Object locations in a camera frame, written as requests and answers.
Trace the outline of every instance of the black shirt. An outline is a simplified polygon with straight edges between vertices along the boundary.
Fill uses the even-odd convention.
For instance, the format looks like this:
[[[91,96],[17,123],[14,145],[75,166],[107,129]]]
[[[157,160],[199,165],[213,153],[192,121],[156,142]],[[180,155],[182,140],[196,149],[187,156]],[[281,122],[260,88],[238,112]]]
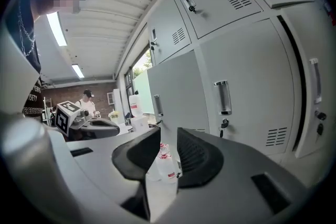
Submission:
[[[23,25],[23,27],[20,27],[20,18],[22,18],[21,25]],[[27,60],[35,68],[35,70],[40,73],[41,64],[38,59],[36,43],[32,43],[30,41],[30,39],[34,40],[34,19],[33,15],[31,14],[30,0],[17,0],[6,18],[6,24],[16,45],[19,47],[22,53],[24,50],[26,54],[29,54],[26,56]],[[27,117],[36,118],[42,122],[42,110],[43,99],[41,94],[41,78],[39,78],[30,92],[22,112]]]

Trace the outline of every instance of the flower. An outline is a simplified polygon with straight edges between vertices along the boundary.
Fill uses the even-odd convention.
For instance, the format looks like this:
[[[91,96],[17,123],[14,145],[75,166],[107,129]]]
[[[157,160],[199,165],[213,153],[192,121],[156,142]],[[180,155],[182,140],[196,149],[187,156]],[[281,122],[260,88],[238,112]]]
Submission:
[[[108,114],[108,117],[113,119],[119,117],[119,111],[113,110]]]

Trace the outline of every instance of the silver chain necklace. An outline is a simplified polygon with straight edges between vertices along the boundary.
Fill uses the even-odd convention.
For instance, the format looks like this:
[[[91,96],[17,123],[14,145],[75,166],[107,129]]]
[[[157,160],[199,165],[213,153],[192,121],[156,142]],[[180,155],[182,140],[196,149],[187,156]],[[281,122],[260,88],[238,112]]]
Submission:
[[[22,14],[21,14],[21,0],[19,0],[19,12],[18,12],[18,25],[19,25],[19,32],[20,32],[20,40],[21,40],[21,50],[23,52],[23,54],[25,55],[25,57],[27,57],[28,55],[31,54],[31,52],[34,50],[34,45],[35,45],[35,35],[33,36],[33,39],[30,38],[30,35],[27,33],[25,26],[23,24],[22,21]],[[22,36],[22,30],[24,31],[24,33],[26,34],[26,36],[28,37],[29,41],[31,42],[32,46],[29,50],[28,53],[26,53],[25,50],[25,46],[23,45],[23,36]]]

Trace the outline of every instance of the black fisheye border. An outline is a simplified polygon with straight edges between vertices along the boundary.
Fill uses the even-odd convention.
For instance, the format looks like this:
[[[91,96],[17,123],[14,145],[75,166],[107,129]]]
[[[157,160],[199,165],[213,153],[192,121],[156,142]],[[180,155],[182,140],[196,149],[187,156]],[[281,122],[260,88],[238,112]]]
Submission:
[[[0,16],[3,13],[10,0],[0,0]],[[336,0],[328,0],[333,10],[336,8]],[[11,222],[15,221],[41,221],[41,223],[49,223],[49,221],[39,213],[17,189],[15,183],[9,176],[2,158],[0,158],[0,174],[2,189],[2,217],[11,218]],[[310,222],[330,222],[335,218],[333,199],[336,195],[336,165],[335,162],[329,172],[327,178],[314,190],[314,193],[301,208],[301,210],[293,216],[290,223],[310,223]]]

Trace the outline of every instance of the white shirt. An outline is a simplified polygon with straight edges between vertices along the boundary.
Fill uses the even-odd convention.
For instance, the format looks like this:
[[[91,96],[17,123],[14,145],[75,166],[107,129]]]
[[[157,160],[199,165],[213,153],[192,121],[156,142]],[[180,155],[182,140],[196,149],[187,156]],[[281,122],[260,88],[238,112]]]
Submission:
[[[79,106],[82,109],[87,109],[91,116],[94,116],[93,112],[96,111],[95,104],[92,101],[84,102],[83,99],[80,99],[75,103],[76,106]]]

